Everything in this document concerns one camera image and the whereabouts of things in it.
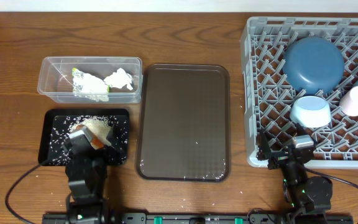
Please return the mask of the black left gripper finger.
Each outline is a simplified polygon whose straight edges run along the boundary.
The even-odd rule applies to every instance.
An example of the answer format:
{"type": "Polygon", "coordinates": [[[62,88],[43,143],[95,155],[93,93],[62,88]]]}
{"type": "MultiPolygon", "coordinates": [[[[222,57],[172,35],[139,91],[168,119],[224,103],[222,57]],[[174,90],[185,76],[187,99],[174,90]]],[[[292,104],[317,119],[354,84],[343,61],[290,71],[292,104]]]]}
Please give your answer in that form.
{"type": "Polygon", "coordinates": [[[120,141],[116,134],[116,125],[115,124],[111,126],[111,128],[106,136],[106,140],[109,142],[108,147],[114,149],[116,152],[119,152],[120,141]]]}
{"type": "Polygon", "coordinates": [[[64,144],[62,144],[61,146],[61,150],[63,151],[64,155],[66,156],[71,156],[72,152],[71,152],[71,148],[72,148],[72,143],[70,140],[65,141],[64,144]]]}

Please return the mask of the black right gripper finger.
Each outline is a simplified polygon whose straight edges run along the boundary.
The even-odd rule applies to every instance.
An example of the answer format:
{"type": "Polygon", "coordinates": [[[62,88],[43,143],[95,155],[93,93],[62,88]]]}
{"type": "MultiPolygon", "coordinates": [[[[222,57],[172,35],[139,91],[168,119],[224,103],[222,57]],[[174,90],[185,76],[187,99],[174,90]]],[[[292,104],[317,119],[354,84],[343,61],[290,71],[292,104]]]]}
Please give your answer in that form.
{"type": "Polygon", "coordinates": [[[296,123],[295,127],[296,127],[296,135],[297,136],[307,136],[308,135],[308,133],[305,131],[305,129],[299,123],[296,123]]]}
{"type": "Polygon", "coordinates": [[[260,146],[256,158],[259,161],[269,160],[270,158],[272,158],[273,152],[269,146],[268,139],[263,129],[259,131],[259,135],[260,135],[260,146]]]}

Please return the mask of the white rice pile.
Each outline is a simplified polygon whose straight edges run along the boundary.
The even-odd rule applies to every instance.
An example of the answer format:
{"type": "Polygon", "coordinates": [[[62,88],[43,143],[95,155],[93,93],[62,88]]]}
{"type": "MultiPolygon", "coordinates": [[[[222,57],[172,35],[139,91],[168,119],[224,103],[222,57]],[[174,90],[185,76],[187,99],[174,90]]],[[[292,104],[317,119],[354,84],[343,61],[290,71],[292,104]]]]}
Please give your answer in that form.
{"type": "Polygon", "coordinates": [[[47,128],[44,150],[48,152],[49,166],[65,166],[68,158],[61,150],[62,144],[68,140],[69,134],[83,124],[87,126],[104,144],[109,145],[106,136],[112,125],[116,125],[116,134],[120,141],[119,165],[127,159],[127,143],[129,137],[129,117],[126,115],[71,115],[56,116],[52,119],[52,126],[47,128]]]}

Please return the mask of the orange carrot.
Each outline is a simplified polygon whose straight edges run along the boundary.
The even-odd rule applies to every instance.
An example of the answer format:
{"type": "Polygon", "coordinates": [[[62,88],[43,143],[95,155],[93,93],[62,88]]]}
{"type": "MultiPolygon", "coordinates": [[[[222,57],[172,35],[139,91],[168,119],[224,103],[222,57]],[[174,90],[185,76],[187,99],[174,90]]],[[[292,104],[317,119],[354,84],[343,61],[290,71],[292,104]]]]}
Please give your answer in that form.
{"type": "Polygon", "coordinates": [[[89,142],[94,149],[101,149],[102,147],[104,147],[104,143],[99,140],[97,135],[95,135],[87,126],[80,124],[75,128],[75,131],[79,130],[83,131],[86,137],[90,137],[89,142]]]}

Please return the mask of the light blue bowl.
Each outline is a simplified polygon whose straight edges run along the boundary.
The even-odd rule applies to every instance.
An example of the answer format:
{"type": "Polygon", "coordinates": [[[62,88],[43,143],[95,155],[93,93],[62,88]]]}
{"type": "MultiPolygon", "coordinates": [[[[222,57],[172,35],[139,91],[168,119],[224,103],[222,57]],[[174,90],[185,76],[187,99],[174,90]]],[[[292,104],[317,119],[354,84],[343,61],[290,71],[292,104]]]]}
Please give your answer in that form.
{"type": "Polygon", "coordinates": [[[290,119],[306,128],[320,128],[331,121],[329,104],[317,96],[303,96],[297,99],[290,111],[290,119]]]}

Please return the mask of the white tissue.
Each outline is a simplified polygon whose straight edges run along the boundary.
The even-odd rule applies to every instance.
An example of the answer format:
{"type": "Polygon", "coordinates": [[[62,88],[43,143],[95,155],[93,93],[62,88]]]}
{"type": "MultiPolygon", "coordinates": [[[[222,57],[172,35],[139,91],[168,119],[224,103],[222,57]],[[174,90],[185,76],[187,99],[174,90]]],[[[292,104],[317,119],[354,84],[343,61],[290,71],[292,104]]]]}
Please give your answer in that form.
{"type": "Polygon", "coordinates": [[[106,77],[104,82],[110,88],[122,89],[126,87],[130,91],[134,89],[132,86],[132,75],[128,74],[123,68],[119,68],[116,72],[113,72],[110,76],[106,77]]]}

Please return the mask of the foil snack wrapper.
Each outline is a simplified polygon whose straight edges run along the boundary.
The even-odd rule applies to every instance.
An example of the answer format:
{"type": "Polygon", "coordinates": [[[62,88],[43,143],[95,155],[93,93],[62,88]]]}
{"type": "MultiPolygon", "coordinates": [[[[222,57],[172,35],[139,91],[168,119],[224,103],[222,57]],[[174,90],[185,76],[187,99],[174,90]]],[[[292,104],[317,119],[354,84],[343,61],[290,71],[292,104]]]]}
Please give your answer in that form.
{"type": "Polygon", "coordinates": [[[73,93],[75,96],[88,98],[94,101],[109,101],[109,86],[100,78],[77,68],[72,69],[73,93]]]}

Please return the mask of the white cup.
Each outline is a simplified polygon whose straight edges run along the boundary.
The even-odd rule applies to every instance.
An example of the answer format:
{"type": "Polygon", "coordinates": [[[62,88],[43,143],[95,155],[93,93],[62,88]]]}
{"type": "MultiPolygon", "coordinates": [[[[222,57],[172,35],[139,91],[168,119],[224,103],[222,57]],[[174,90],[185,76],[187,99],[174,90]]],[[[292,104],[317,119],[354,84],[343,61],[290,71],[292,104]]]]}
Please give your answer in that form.
{"type": "Polygon", "coordinates": [[[348,116],[358,116],[358,86],[351,88],[340,100],[342,112],[348,116]]]}

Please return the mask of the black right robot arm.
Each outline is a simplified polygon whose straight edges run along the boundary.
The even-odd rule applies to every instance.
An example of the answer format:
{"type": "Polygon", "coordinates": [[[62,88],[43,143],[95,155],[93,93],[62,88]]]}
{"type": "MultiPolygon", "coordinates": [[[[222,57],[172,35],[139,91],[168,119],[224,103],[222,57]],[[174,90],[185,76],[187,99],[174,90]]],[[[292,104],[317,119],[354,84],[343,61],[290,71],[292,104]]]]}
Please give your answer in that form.
{"type": "Polygon", "coordinates": [[[333,183],[326,177],[308,177],[304,164],[314,159],[316,141],[296,125],[296,136],[280,151],[273,151],[264,130],[259,131],[257,159],[268,162],[268,169],[280,169],[285,200],[293,208],[279,215],[275,223],[327,223],[325,211],[331,208],[333,183]]]}

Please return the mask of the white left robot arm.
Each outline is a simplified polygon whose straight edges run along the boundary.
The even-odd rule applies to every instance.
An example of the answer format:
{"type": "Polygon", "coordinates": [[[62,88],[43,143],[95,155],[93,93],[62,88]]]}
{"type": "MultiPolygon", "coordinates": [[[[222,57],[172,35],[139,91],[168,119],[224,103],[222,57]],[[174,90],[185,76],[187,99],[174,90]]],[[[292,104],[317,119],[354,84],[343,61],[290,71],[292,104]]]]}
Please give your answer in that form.
{"type": "Polygon", "coordinates": [[[115,223],[116,216],[103,197],[111,146],[103,144],[86,126],[69,134],[62,149],[70,161],[65,166],[68,186],[64,223],[115,223]]]}

